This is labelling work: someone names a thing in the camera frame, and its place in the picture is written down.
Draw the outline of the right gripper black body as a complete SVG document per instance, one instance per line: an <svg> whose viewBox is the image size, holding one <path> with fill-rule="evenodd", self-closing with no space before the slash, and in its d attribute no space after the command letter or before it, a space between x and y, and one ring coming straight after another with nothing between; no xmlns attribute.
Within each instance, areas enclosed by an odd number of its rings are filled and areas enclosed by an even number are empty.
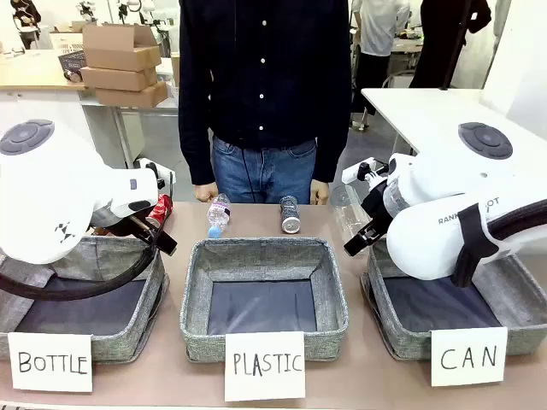
<svg viewBox="0 0 547 410"><path fill-rule="evenodd" d="M362 208L370 218L367 227L374 231L387 231L391 223L391 215L386 210L383 199L386 186L385 180L380 182L362 201Z"/></svg>

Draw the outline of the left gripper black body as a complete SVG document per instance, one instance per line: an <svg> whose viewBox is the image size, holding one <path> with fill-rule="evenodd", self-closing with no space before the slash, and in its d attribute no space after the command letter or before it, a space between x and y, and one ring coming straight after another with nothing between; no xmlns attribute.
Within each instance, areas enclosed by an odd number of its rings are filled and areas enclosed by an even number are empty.
<svg viewBox="0 0 547 410"><path fill-rule="evenodd" d="M117 237L137 236L141 228L132 220L134 214L128 205L113 207L110 203L93 212L89 227L104 229Z"/></svg>

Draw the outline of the person's left hand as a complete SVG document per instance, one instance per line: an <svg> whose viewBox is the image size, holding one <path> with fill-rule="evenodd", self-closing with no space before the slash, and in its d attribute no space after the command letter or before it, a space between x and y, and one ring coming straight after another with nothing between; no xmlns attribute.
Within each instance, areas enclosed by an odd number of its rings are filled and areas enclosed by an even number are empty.
<svg viewBox="0 0 547 410"><path fill-rule="evenodd" d="M327 205L330 195L329 184L318 181L316 179L311 180L310 184L310 204L311 205Z"/></svg>

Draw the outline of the person's right hand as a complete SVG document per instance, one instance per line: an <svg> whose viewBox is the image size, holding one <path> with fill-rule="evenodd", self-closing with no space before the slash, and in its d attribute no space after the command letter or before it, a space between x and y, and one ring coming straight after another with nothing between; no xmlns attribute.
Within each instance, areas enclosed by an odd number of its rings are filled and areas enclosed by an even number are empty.
<svg viewBox="0 0 547 410"><path fill-rule="evenodd" d="M194 186L194 193L195 198L199 202L212 202L219 195L219 190L217 183L196 184Z"/></svg>

